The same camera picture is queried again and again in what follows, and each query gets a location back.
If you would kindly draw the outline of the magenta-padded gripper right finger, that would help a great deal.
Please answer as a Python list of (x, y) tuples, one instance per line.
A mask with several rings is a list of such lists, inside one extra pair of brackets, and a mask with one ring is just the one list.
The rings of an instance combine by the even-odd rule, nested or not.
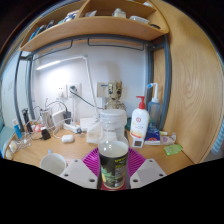
[(154, 159), (145, 159), (132, 148), (129, 149), (127, 173), (130, 189), (146, 186), (166, 176)]

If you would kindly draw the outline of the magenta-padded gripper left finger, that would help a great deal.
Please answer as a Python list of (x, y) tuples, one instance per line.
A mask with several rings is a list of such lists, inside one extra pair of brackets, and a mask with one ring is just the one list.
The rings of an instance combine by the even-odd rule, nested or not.
[(74, 159), (61, 177), (84, 188), (96, 189), (100, 174), (98, 149), (95, 148), (82, 159)]

